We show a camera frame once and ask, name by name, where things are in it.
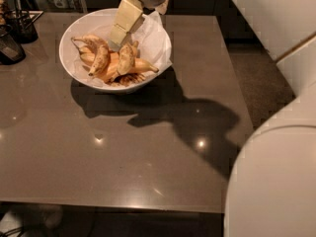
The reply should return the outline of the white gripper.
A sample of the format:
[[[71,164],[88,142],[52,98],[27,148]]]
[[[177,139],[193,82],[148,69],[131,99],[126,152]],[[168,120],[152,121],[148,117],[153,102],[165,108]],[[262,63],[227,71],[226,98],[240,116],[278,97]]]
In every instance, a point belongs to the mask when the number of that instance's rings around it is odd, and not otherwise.
[[[119,50],[131,40],[131,35],[142,25],[143,6],[165,15],[169,0],[121,0],[109,35],[109,47]]]

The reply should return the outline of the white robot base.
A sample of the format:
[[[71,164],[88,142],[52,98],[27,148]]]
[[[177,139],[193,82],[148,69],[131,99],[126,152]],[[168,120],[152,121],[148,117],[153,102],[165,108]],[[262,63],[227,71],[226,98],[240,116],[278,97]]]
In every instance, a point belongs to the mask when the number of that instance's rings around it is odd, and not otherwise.
[[[2,204],[0,237],[56,237],[62,217],[61,205]]]

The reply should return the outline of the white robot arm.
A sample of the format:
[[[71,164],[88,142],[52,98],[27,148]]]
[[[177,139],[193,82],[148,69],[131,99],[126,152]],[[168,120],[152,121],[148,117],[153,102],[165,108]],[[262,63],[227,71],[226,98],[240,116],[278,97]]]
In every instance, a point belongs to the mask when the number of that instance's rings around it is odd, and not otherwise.
[[[316,0],[232,0],[295,97],[247,140],[206,237],[316,237]]]

